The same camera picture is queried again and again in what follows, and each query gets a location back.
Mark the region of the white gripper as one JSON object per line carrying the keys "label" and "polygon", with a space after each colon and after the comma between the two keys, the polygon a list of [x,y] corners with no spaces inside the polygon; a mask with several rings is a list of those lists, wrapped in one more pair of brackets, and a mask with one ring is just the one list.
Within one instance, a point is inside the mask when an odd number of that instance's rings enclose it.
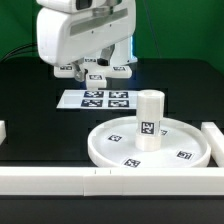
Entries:
{"label": "white gripper", "polygon": [[109,66],[115,45],[133,35],[135,0],[36,0],[37,45],[41,59],[53,66],[72,63],[74,78],[85,80],[79,60],[99,50],[99,64]]}

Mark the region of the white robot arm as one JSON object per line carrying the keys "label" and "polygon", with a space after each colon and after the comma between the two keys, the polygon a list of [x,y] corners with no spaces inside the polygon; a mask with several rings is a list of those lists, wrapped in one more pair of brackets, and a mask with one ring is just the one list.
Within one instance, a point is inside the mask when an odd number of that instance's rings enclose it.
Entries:
{"label": "white robot arm", "polygon": [[133,35],[134,0],[36,0],[40,58],[55,67],[70,65],[74,78],[85,80],[84,58],[100,52],[109,61],[115,45]]}

